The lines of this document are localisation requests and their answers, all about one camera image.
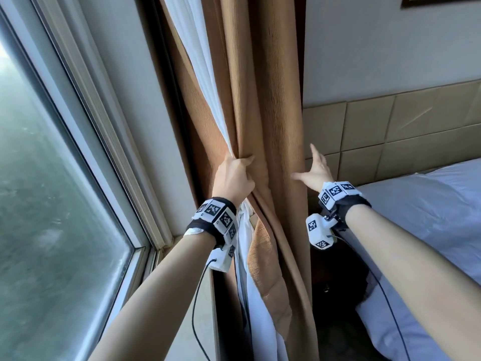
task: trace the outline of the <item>black cable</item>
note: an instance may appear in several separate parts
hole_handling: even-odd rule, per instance
[[[340,239],[340,240],[343,241],[344,243],[346,243],[346,244],[352,249],[352,251],[359,257],[359,259],[364,262],[364,260],[363,260],[362,257],[357,253],[357,251],[354,249],[354,247],[352,247],[351,244],[349,244],[344,238],[338,237],[338,236],[336,236],[336,235],[328,235],[328,237],[335,237],[335,238]],[[401,341],[403,342],[404,351],[406,351],[407,360],[408,360],[408,361],[411,361],[411,358],[409,357],[409,352],[407,352],[407,346],[406,346],[406,342],[404,341],[403,333],[401,332],[401,328],[399,327],[399,324],[397,323],[397,319],[396,319],[396,317],[395,317],[395,315],[394,315],[393,308],[391,308],[391,304],[389,303],[388,296],[386,295],[386,292],[385,292],[384,289],[382,288],[381,282],[378,280],[378,278],[376,277],[376,275],[374,274],[374,272],[371,270],[371,268],[370,268],[365,262],[364,262],[364,264],[368,267],[370,273],[371,273],[372,276],[376,279],[376,281],[378,282],[379,287],[381,288],[382,294],[384,295],[384,298],[386,299],[386,302],[388,303],[389,310],[391,311],[391,315],[393,316],[394,323],[396,323],[397,331],[399,332],[399,335],[401,336]]]
[[[201,283],[202,279],[204,278],[205,272],[207,271],[207,268],[212,262],[216,262],[217,258],[214,258],[210,260],[207,265],[204,267],[204,271],[202,271],[201,279],[199,280],[199,284],[197,285],[197,290],[195,291],[195,297],[194,297],[194,305],[192,306],[192,330],[194,332],[195,339],[197,340],[197,343],[199,344],[199,347],[201,348],[202,352],[204,353],[205,358],[210,361],[209,356],[207,356],[207,352],[205,352],[204,347],[202,347],[201,341],[197,337],[197,333],[195,333],[195,327],[194,327],[194,312],[195,312],[195,303],[197,303],[197,295],[199,295],[199,289],[201,288]]]

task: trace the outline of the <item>mattress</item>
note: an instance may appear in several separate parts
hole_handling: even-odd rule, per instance
[[[457,163],[429,174],[414,174],[361,186],[372,207],[437,249],[481,284],[481,159]],[[426,334],[399,294],[355,236],[343,235],[380,279],[399,323],[409,355],[415,360],[448,361]],[[358,314],[373,345],[393,361],[407,360],[386,300],[376,280],[368,278],[369,295]]]

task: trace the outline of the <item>window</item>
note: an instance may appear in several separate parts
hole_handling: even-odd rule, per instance
[[[151,246],[105,152],[86,157],[1,11],[0,359],[82,360]],[[84,111],[71,113],[101,147]]]

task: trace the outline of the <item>curtain fold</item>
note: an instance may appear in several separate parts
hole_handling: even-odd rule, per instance
[[[213,74],[232,152],[256,156],[249,202],[257,214],[247,256],[249,273],[284,338],[289,359],[317,360],[311,306],[303,122],[293,0],[201,0]],[[191,144],[205,197],[227,144],[183,43],[161,0],[170,53],[192,127]],[[236,284],[235,274],[226,274]]]

